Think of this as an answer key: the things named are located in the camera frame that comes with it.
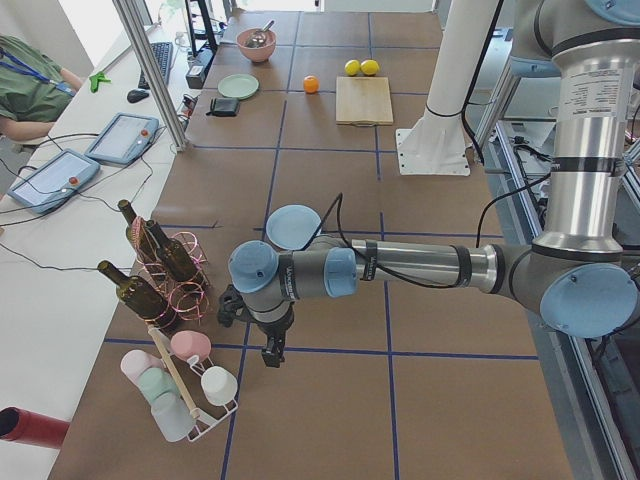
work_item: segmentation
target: spoon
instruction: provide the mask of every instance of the spoon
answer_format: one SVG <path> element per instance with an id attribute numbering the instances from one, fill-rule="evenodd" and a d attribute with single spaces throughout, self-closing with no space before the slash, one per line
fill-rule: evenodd
<path id="1" fill-rule="evenodd" d="M 256 30 L 249 38 L 244 42 L 244 46 L 248 48 L 260 48 L 264 47 L 265 43 L 267 43 L 267 36 L 265 33 L 276 23 L 275 20 L 270 20 L 264 27 L 260 30 Z"/>

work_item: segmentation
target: brown bowl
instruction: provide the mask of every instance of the brown bowl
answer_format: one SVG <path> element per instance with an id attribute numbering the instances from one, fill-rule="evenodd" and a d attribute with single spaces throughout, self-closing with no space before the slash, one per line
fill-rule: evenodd
<path id="1" fill-rule="evenodd" d="M 264 32 L 267 37 L 267 41 L 263 47 L 249 48 L 244 46 L 251 34 L 258 30 L 260 29 L 250 28 L 249 30 L 245 30 L 244 32 L 238 34 L 238 36 L 236 37 L 236 44 L 238 45 L 238 48 L 240 49 L 242 54 L 254 63 L 260 63 L 268 60 L 269 57 L 273 54 L 273 51 L 276 49 L 276 34 L 271 30 L 267 30 L 266 32 Z"/>

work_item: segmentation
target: white table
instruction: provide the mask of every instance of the white table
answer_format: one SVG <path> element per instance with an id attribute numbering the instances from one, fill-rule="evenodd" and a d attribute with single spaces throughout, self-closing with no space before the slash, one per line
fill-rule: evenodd
<path id="1" fill-rule="evenodd" d="M 172 40 L 161 29 L 150 32 L 151 41 Z M 94 71 L 104 68 L 128 45 L 126 37 L 116 42 Z M 179 107 L 182 95 L 197 95 L 185 80 L 185 51 L 177 56 L 171 71 L 169 91 Z M 118 112 L 155 116 L 161 120 L 153 99 L 129 104 L 126 94 L 137 87 L 140 67 L 132 50 L 106 72 L 112 83 L 101 83 L 91 93 L 85 82 L 76 98 L 56 122 L 50 135 L 99 133 Z M 79 152 L 92 138 L 60 140 L 62 148 Z M 58 152 L 53 143 L 38 149 L 30 165 L 39 166 Z M 149 217 L 167 179 L 175 149 L 168 132 L 144 155 L 153 175 L 133 206 Z M 93 181 L 119 170 L 103 166 Z M 118 200 L 131 199 L 150 173 L 143 162 L 86 192 L 115 207 Z M 0 211 L 21 207 L 5 196 Z M 30 211 L 0 215 L 0 224 L 35 217 Z M 40 220 L 5 228 L 0 242 L 42 265 L 96 267 L 108 259 L 128 268 L 134 253 L 124 236 L 125 221 L 120 213 L 99 201 L 75 196 L 58 211 Z M 0 408 L 15 406 L 52 417 L 71 420 L 100 348 L 104 333 L 117 305 L 115 286 L 98 272 L 58 272 L 42 270 L 4 249 L 0 249 Z M 57 450 L 18 443 L 0 442 L 0 478 L 44 479 Z"/>

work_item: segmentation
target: black mouse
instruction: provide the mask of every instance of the black mouse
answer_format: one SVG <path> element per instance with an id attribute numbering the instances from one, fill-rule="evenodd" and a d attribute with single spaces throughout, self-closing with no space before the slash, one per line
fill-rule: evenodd
<path id="1" fill-rule="evenodd" d="M 127 93 L 127 102 L 138 103 L 140 100 L 147 98 L 148 96 L 149 92 L 147 90 L 136 88 Z"/>

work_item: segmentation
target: person's arm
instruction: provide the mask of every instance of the person's arm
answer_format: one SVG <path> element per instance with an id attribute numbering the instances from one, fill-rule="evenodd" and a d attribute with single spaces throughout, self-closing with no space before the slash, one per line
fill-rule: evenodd
<path id="1" fill-rule="evenodd" d="M 44 137 L 49 133 L 54 122 L 17 122 L 7 117 L 0 117 L 0 133 L 14 142 L 26 142 Z"/>
<path id="2" fill-rule="evenodd" d="M 60 76 L 65 82 L 71 85 L 71 88 L 73 88 L 76 92 L 80 90 L 80 87 L 82 87 L 83 80 L 75 73 L 67 70 L 64 67 L 60 69 Z"/>

